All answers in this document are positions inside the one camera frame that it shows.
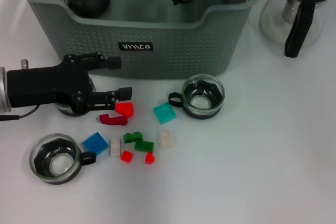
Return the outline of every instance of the blue lego brick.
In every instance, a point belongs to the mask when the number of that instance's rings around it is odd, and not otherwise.
[[[156,115],[160,124],[167,123],[176,118],[176,114],[168,102],[154,108],[154,114]]]
[[[83,145],[88,152],[94,152],[96,155],[109,147],[108,143],[105,142],[98,132],[86,139]]]

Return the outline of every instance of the gray plastic basket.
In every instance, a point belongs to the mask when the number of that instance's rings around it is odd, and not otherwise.
[[[109,74],[172,79],[217,75],[228,66],[251,7],[258,0],[111,0],[99,19],[75,15],[69,0],[27,0],[62,59],[101,51],[120,56]],[[153,51],[121,51],[119,42],[152,42]]]

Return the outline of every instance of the basket logo text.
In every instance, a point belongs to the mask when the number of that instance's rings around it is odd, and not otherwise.
[[[121,51],[153,51],[153,43],[151,42],[119,42]]]

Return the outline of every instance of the perforated basket wall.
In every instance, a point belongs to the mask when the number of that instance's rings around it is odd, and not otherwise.
[[[162,23],[111,20],[113,13],[84,19],[72,13],[69,0],[28,1],[60,58],[101,51],[122,58],[122,69],[110,74],[162,79],[222,73],[258,0],[195,0],[179,7],[177,21]],[[152,42],[154,50],[121,51],[119,42]]]

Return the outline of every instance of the cup rim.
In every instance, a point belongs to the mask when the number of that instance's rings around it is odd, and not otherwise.
[[[212,79],[213,81],[216,82],[217,85],[220,86],[221,91],[222,91],[222,99],[221,99],[221,101],[217,104],[216,107],[211,108],[211,109],[201,109],[201,108],[197,108],[197,107],[191,105],[189,102],[187,102],[187,99],[186,99],[186,97],[185,97],[184,91],[185,91],[186,86],[189,85],[189,84],[191,83],[191,81],[192,81],[193,79],[195,79],[195,78],[199,78],[200,80],[205,79],[205,78]],[[224,88],[224,85],[222,84],[222,82],[221,82],[220,80],[218,80],[218,79],[217,79],[216,77],[214,77],[214,76],[211,76],[211,75],[209,75],[209,74],[196,74],[196,75],[194,75],[194,76],[191,76],[190,78],[188,78],[188,79],[184,82],[184,84],[183,84],[183,86],[182,86],[182,99],[183,99],[183,101],[182,101],[183,104],[187,104],[188,106],[190,106],[192,109],[194,109],[194,110],[196,110],[196,111],[200,111],[200,112],[214,112],[214,111],[218,110],[219,108],[221,108],[222,105],[223,105],[223,102],[224,102],[224,99],[225,99],[225,88]]]
[[[52,137],[64,137],[66,138],[67,140],[70,140],[71,142],[74,143],[75,145],[75,149],[76,149],[76,157],[75,157],[75,160],[73,161],[73,164],[71,165],[71,167],[64,173],[58,175],[58,176],[55,176],[55,177],[46,177],[46,176],[43,176],[41,175],[40,173],[38,173],[36,171],[36,169],[34,168],[35,165],[33,163],[33,153],[34,151],[37,149],[38,145],[41,144],[43,141],[47,140],[48,138],[52,138]],[[50,135],[47,135],[43,138],[41,138],[39,141],[37,141],[37,143],[35,143],[35,145],[33,146],[33,148],[31,149],[30,151],[30,154],[29,154],[29,167],[31,169],[31,171],[39,178],[43,179],[43,180],[54,180],[54,179],[58,179],[58,178],[61,178],[65,175],[68,175],[70,172],[72,172],[72,169],[77,165],[77,163],[79,162],[79,156],[80,156],[80,149],[79,149],[79,146],[78,144],[76,143],[76,141],[69,135],[66,135],[66,134],[62,134],[62,133],[54,133],[54,134],[50,134]]]

